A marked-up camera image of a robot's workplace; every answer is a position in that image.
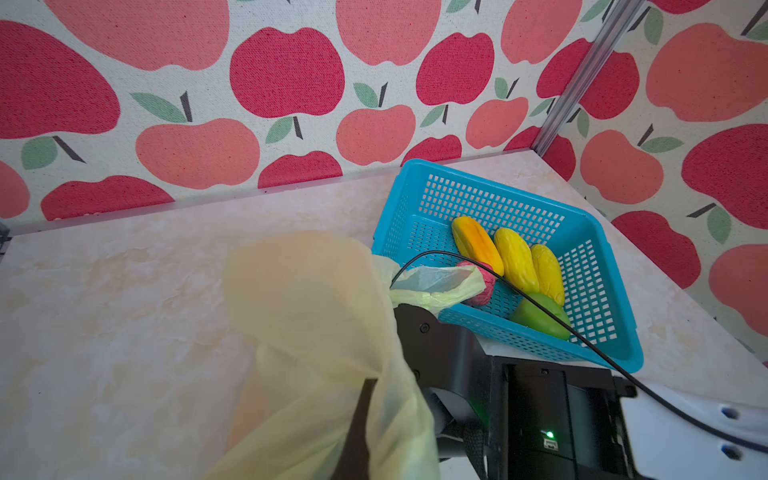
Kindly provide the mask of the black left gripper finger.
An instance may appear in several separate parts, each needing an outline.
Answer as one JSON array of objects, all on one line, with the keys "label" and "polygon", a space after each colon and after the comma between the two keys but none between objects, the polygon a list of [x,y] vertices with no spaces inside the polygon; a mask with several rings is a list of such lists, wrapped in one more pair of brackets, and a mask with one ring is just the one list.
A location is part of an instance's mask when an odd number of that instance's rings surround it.
[{"label": "black left gripper finger", "polygon": [[332,480],[368,480],[370,454],[366,443],[366,422],[377,381],[366,379]]}]

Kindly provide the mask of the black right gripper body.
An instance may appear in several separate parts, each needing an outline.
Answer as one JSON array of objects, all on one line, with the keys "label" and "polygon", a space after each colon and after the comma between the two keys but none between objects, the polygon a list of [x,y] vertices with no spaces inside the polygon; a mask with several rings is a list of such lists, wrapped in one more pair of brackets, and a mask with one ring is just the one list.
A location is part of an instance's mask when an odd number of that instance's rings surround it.
[{"label": "black right gripper body", "polygon": [[466,457],[478,477],[488,477],[491,360],[475,334],[439,321],[429,311],[394,309],[403,355],[434,418],[438,457]]}]

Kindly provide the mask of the green toy fruit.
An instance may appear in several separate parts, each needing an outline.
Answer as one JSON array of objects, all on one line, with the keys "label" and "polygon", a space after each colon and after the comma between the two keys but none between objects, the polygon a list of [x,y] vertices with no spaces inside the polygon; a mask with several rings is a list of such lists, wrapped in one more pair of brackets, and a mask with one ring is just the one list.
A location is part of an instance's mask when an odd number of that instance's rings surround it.
[{"label": "green toy fruit", "polygon": [[[558,317],[562,322],[568,326],[571,325],[570,318],[565,310],[555,301],[540,293],[531,293],[530,297]],[[568,341],[571,337],[571,333],[568,329],[553,320],[548,314],[544,313],[540,308],[525,298],[521,300],[515,311],[512,313],[510,320],[560,340]]]}]

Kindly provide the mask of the yellow toy banana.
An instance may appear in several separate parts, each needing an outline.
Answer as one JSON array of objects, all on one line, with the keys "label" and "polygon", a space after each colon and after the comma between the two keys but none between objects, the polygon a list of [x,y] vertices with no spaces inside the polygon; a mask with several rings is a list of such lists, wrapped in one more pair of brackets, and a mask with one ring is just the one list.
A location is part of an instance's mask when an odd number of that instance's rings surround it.
[{"label": "yellow toy banana", "polygon": [[504,277],[526,294],[539,293],[539,281],[534,270],[531,249],[514,230],[500,228],[494,243],[504,264]]}]

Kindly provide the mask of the yellow toy mango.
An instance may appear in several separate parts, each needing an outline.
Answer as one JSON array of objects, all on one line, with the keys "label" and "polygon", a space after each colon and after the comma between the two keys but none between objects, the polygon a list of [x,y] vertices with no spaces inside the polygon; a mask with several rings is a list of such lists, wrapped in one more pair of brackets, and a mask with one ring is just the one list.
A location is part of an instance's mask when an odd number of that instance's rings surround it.
[{"label": "yellow toy mango", "polygon": [[471,217],[462,216],[452,221],[451,230],[461,255],[487,264],[496,274],[504,275],[500,253],[481,224]]}]

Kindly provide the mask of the yellow toy corn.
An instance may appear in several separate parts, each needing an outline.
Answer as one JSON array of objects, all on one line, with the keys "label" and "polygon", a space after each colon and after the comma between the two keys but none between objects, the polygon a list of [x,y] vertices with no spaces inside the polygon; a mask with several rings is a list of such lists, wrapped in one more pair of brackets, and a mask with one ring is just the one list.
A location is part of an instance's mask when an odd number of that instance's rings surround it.
[{"label": "yellow toy corn", "polygon": [[566,300],[565,289],[561,267],[554,253],[547,246],[537,244],[531,247],[531,255],[540,293],[563,307]]}]

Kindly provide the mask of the yellow plastic avocado-print bag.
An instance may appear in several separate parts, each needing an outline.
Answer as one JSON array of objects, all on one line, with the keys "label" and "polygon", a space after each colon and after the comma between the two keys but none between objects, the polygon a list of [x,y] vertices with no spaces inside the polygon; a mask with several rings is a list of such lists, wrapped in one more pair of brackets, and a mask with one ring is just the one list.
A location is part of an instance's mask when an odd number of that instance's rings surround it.
[{"label": "yellow plastic avocado-print bag", "polygon": [[486,284],[474,266],[402,271],[360,241],[328,231],[266,237],[232,249],[222,292],[234,332],[278,354],[258,379],[294,391],[208,471],[211,479],[327,479],[366,379],[372,479],[436,479],[434,418],[407,365],[394,309],[432,314]]}]

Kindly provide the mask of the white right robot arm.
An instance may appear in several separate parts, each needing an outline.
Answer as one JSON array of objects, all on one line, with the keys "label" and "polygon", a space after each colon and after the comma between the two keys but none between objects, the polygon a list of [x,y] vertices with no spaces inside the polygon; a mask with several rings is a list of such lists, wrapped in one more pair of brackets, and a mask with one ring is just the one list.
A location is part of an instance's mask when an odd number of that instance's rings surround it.
[{"label": "white right robot arm", "polygon": [[607,369],[486,353],[468,329],[395,309],[441,460],[481,479],[763,479],[767,413]]}]

